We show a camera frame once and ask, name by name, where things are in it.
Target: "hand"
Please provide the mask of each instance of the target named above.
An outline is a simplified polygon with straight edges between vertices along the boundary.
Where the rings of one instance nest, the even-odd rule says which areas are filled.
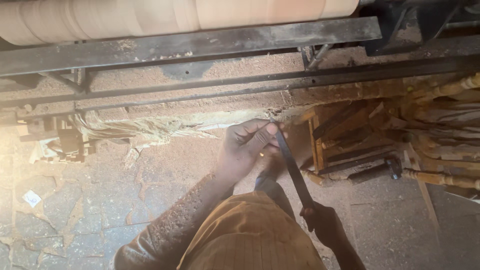
[[[227,128],[213,173],[229,184],[247,176],[263,149],[278,152],[278,126],[269,120],[253,119]]]
[[[318,240],[334,252],[342,249],[349,242],[335,209],[314,203],[315,209],[302,208],[300,211],[300,216],[307,222],[308,231],[315,229]]]

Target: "floor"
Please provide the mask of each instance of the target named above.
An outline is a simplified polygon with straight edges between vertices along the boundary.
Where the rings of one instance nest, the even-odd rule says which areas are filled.
[[[0,130],[0,270],[101,270],[115,250],[168,209],[212,167],[222,137],[175,137],[146,148],[129,169],[127,145],[97,144],[82,164],[29,164],[31,145],[15,128]],[[306,126],[290,130],[298,161],[308,157]],[[235,193],[253,190],[267,162],[260,158]],[[289,176],[284,187],[293,209],[300,201]],[[480,205],[429,186],[441,226],[436,233],[416,182],[381,178],[355,187],[321,188],[307,181],[312,197],[334,207],[367,269],[479,269]],[[42,200],[32,208],[22,196]],[[297,221],[306,229],[300,217]],[[328,269],[339,269],[333,253],[312,238]]]

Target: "metal chisel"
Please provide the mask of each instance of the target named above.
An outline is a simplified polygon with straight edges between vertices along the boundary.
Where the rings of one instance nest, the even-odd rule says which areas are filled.
[[[275,120],[273,118],[270,118],[270,122],[275,123]],[[300,169],[298,168],[297,163],[292,156],[292,152],[290,151],[290,148],[288,148],[287,142],[285,141],[285,138],[283,137],[283,134],[280,128],[276,133],[276,139],[278,141],[278,146],[280,147],[280,151],[282,152],[283,158],[285,159],[285,162],[287,164],[287,170],[290,173],[290,176],[292,177],[293,184],[295,186],[295,189],[297,190],[297,194],[299,195],[301,204],[305,209],[306,208],[315,209],[315,204],[313,203],[312,196],[308,192],[307,185],[305,184],[305,180],[303,179]]]

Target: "wood cylinder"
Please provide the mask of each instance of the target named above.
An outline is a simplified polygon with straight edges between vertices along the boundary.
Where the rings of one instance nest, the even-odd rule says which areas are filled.
[[[36,0],[0,4],[15,45],[152,36],[352,14],[359,0]]]

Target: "paper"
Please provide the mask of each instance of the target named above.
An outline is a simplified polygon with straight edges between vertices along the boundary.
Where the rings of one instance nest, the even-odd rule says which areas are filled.
[[[42,198],[38,196],[35,192],[33,192],[31,189],[25,193],[25,195],[22,196],[22,198],[33,208],[37,203],[39,203]]]

